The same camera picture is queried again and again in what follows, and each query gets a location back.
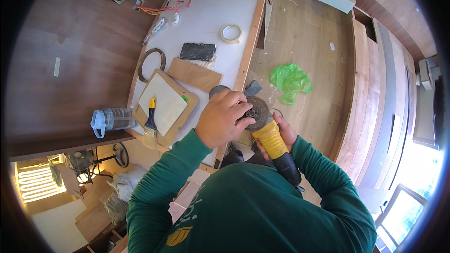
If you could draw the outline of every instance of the workbench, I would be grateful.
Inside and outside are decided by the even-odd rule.
[[[146,51],[152,48],[161,49],[166,55],[167,73],[172,59],[180,55],[183,43],[202,42],[217,45],[217,58],[213,71],[223,75],[221,85],[242,91],[250,65],[251,55],[256,46],[258,34],[264,15],[265,0],[192,0],[188,8],[178,10],[180,22],[170,25],[173,11],[164,11],[160,16],[168,20],[168,26],[154,35],[147,45],[142,48],[139,57],[127,107],[136,106],[145,87],[144,82],[138,78],[138,66]],[[220,34],[224,26],[229,24],[239,25],[242,29],[242,37],[239,43],[228,44],[222,40]],[[159,68],[161,58],[158,53],[149,55],[143,62],[142,74],[149,78],[155,68]],[[189,115],[187,121],[179,129],[179,133],[173,142],[181,140],[192,128],[197,125],[200,114],[208,103],[208,93],[177,80],[182,86],[199,97],[199,102]],[[127,129],[132,136],[142,140],[143,127],[138,126]],[[213,173],[217,171],[223,159],[226,145],[215,148],[200,164],[200,169]],[[158,145],[158,150],[167,151],[165,147]]]

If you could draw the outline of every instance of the paint brush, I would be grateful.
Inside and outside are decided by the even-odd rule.
[[[142,141],[143,145],[150,149],[156,149],[158,146],[156,139],[158,130],[156,129],[155,124],[155,107],[156,107],[155,97],[152,97],[150,99],[149,104],[149,119],[147,120],[147,122],[143,127],[143,141]]]

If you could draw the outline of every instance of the handwheel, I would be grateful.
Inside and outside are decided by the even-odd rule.
[[[128,163],[130,162],[130,158],[128,157],[128,152],[125,146],[122,143],[115,143],[112,146],[112,150],[114,151],[115,158],[117,165],[119,165],[122,168],[126,168],[128,166]]]

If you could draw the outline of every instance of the green long-sleeve shirt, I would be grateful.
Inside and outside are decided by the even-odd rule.
[[[231,164],[212,174],[172,225],[169,202],[211,153],[191,130],[145,174],[127,213],[128,252],[372,252],[374,221],[352,181],[300,136],[292,156],[321,206],[274,167]]]

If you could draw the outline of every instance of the bottle lid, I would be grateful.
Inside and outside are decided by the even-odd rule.
[[[97,138],[101,139],[105,137],[106,123],[105,123],[105,114],[103,110],[94,110],[90,126],[94,130],[94,134],[96,135]]]

